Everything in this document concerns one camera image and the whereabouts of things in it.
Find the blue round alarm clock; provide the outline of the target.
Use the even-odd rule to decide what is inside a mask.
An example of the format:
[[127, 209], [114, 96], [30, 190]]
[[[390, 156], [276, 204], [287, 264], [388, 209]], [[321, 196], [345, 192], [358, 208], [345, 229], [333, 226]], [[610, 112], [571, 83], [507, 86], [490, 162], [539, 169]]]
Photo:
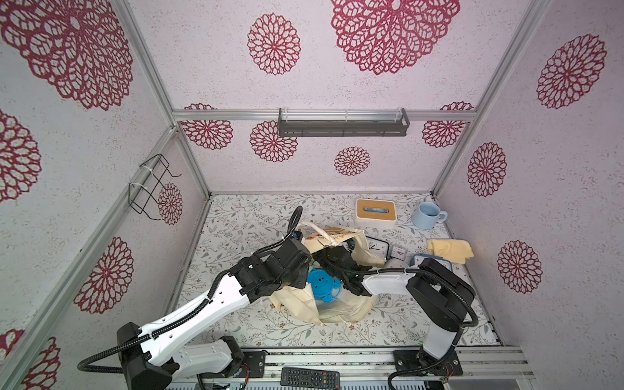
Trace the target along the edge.
[[312, 288], [315, 300], [320, 302], [334, 302], [341, 293], [341, 281], [321, 269], [313, 268], [307, 282]]

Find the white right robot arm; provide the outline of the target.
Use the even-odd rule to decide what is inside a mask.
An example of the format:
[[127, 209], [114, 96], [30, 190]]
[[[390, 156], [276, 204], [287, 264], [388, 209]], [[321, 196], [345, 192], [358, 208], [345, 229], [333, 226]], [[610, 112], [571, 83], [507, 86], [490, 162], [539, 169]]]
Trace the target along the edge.
[[421, 354], [431, 362], [447, 359], [463, 330], [479, 324], [472, 308], [474, 289], [435, 258], [424, 258], [412, 267], [374, 268], [357, 264], [349, 250], [336, 246], [316, 253], [315, 259], [356, 296], [412, 297], [430, 319]]

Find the white round alarm clock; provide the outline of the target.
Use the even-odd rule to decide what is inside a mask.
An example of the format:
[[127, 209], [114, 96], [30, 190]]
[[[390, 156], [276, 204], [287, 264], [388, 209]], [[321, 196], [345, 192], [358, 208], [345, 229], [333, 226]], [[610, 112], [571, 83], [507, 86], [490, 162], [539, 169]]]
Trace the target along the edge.
[[390, 268], [405, 269], [405, 268], [408, 268], [408, 267], [409, 267], [408, 263], [405, 263], [404, 261], [402, 261], [402, 260], [400, 260], [398, 258], [391, 258], [384, 265], [385, 269], [390, 269]]

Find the blue square alarm clock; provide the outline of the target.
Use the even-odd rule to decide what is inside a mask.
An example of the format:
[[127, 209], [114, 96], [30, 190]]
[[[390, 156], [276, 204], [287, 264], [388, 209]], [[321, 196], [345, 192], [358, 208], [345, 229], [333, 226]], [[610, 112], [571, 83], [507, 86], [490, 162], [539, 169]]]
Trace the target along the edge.
[[428, 253], [417, 253], [417, 254], [414, 254], [410, 258], [409, 266], [408, 266], [407, 270], [411, 270], [411, 269], [418, 270], [419, 267], [423, 264], [423, 262], [425, 260], [427, 260], [428, 258], [430, 258], [432, 261], [435, 261], [435, 262], [439, 263], [440, 266], [442, 266], [445, 269], [447, 269], [448, 272], [453, 274], [454, 276], [457, 276], [457, 277], [460, 276], [458, 273], [456, 273], [456, 271], [453, 268], [453, 263], [451, 263], [449, 260], [447, 260], [445, 258], [442, 258], [440, 256], [435, 256], [433, 254], [428, 254]]

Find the black square alarm clock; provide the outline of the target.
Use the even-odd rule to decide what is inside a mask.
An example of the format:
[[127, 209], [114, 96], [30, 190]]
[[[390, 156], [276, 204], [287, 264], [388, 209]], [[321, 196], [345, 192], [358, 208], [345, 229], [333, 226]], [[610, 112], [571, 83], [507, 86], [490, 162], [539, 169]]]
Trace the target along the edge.
[[366, 236], [367, 244], [370, 252], [383, 258], [384, 261], [388, 259], [388, 253], [390, 249], [390, 244], [384, 240], [380, 240], [377, 238]]

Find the cream floral canvas bag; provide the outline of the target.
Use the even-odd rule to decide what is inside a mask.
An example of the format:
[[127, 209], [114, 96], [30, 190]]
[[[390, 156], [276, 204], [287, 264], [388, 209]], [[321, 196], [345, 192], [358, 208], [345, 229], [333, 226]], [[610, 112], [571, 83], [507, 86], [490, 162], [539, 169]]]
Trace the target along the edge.
[[[386, 260], [373, 253], [365, 232], [350, 227], [328, 227], [322, 229], [316, 224], [304, 221], [298, 225], [304, 230], [303, 243], [315, 256], [322, 250], [343, 248], [352, 240], [352, 259], [359, 266], [382, 267]], [[289, 314], [306, 323], [325, 325], [329, 323], [356, 323], [370, 314], [377, 297], [357, 296], [346, 288], [338, 277], [330, 276], [314, 262], [308, 267], [308, 278], [303, 289], [291, 286], [274, 292], [269, 300], [277, 310], [286, 309]]]

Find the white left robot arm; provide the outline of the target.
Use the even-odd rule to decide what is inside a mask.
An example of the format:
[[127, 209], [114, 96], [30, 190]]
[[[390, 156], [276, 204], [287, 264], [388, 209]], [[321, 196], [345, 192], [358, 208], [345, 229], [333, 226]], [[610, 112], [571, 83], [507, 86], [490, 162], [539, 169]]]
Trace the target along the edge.
[[305, 288], [312, 259], [302, 242], [289, 238], [276, 250], [242, 258], [221, 272], [207, 292], [172, 313], [142, 326], [124, 325], [118, 341], [135, 344], [119, 354], [128, 388], [165, 389], [178, 378], [237, 374], [245, 354], [234, 337], [208, 345], [192, 345], [191, 340], [261, 297], [286, 286]]

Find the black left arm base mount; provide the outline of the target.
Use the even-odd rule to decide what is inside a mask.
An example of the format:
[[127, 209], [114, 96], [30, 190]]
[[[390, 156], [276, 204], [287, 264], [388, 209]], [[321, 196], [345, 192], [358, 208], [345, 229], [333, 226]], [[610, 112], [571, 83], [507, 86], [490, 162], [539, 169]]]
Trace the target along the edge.
[[231, 361], [221, 371], [213, 370], [198, 374], [202, 380], [225, 378], [261, 378], [264, 375], [266, 357], [269, 353], [260, 351], [243, 351], [233, 336], [222, 336], [211, 346], [225, 348], [225, 356]]

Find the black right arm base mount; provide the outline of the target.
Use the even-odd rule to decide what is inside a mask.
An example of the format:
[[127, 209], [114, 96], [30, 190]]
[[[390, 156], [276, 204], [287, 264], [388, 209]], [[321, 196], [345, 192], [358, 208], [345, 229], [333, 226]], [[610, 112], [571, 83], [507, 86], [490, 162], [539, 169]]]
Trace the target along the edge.
[[455, 349], [451, 349], [442, 358], [432, 357], [423, 349], [402, 349], [393, 352], [396, 371], [412, 371], [416, 376], [454, 376], [463, 375], [463, 369]]

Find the small clear alarm clock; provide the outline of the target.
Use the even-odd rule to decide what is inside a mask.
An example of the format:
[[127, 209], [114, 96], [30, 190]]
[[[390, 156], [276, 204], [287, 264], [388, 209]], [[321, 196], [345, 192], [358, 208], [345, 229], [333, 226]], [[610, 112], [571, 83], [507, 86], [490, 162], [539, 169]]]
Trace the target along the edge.
[[401, 262], [406, 261], [407, 251], [399, 245], [394, 245], [390, 250], [390, 258], [398, 259]]

